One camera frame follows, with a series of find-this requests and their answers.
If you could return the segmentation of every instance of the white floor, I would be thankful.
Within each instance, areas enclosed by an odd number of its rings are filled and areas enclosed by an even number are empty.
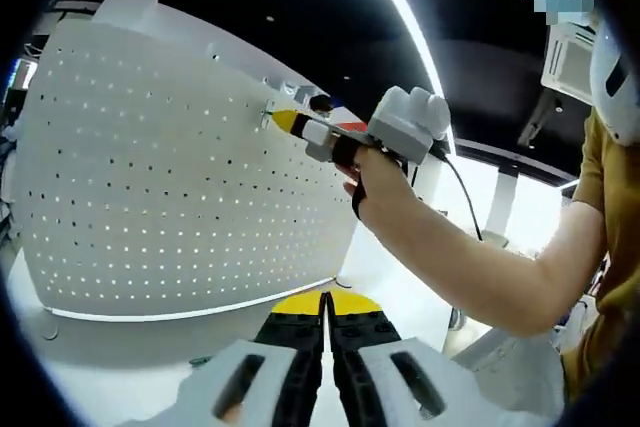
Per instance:
[[[362,226],[340,276],[378,302],[405,337],[442,351],[450,307],[402,267]],[[90,425],[149,418],[171,405],[190,359],[212,355],[237,338],[252,339],[274,302],[221,314],[148,323],[105,323],[54,317],[39,302],[22,253],[8,286],[24,331],[78,414]],[[57,333],[55,340],[44,336]],[[333,385],[328,346],[311,425],[347,427]]]

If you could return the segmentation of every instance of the led light strip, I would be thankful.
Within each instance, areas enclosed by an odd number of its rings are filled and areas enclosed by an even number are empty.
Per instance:
[[[391,0],[393,5],[396,7],[396,10],[400,14],[404,25],[407,27],[409,31],[409,35],[413,40],[413,43],[418,49],[418,54],[422,59],[422,63],[424,64],[424,68],[427,71],[427,75],[429,76],[429,80],[431,81],[431,86],[433,87],[433,93],[444,98],[444,91],[442,90],[442,84],[440,83],[440,77],[438,77],[438,71],[436,70],[436,66],[433,62],[433,57],[431,56],[431,52],[429,51],[429,46],[427,45],[427,41],[420,30],[420,25],[416,19],[416,16],[413,15],[413,11],[409,6],[409,2],[407,0]],[[447,129],[447,141],[449,143],[449,149],[451,150],[451,155],[456,155],[456,146],[453,140],[453,130],[451,125]]]
[[[179,320],[188,319],[191,317],[202,317],[203,315],[219,314],[222,312],[229,312],[230,310],[243,309],[245,307],[251,307],[252,305],[258,305],[272,300],[282,299],[290,295],[303,292],[305,290],[314,289],[329,282],[334,281],[335,277],[328,277],[326,279],[313,282],[308,285],[303,285],[286,292],[279,292],[277,294],[269,295],[267,297],[261,297],[259,299],[248,300],[245,302],[238,302],[236,304],[223,305],[220,307],[212,307],[210,309],[196,310],[193,312],[177,312],[174,314],[156,314],[156,315],[99,315],[99,314],[83,314],[78,312],[70,312],[62,309],[55,309],[51,307],[45,307],[45,310],[51,312],[54,315],[60,317],[69,317],[71,319],[80,320],[93,320],[99,322],[157,322],[162,320]]]
[[[558,186],[558,190],[568,189],[570,187],[578,185],[578,182],[580,182],[580,179],[572,180],[571,182],[567,182],[566,184],[562,184],[562,185]]]

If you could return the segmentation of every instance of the mustard yellow shirt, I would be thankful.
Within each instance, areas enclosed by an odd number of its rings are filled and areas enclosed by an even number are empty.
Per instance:
[[[580,345],[563,354],[570,398],[614,349],[640,281],[640,146],[616,144],[595,110],[585,122],[585,134],[573,200],[603,213],[611,265],[596,296],[598,319]]]

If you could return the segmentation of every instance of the white perforated pegboard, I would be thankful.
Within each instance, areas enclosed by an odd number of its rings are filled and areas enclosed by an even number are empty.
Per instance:
[[[18,146],[16,213],[43,304],[187,313],[337,274],[356,222],[342,176],[259,128],[274,98],[287,103],[170,43],[61,22]]]

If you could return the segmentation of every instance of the green object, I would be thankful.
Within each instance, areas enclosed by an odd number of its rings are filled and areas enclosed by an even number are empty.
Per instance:
[[[191,359],[189,361],[189,364],[191,365],[191,367],[202,367],[204,364],[209,362],[212,359],[212,357],[213,356],[209,355],[207,357],[198,357],[195,359]]]

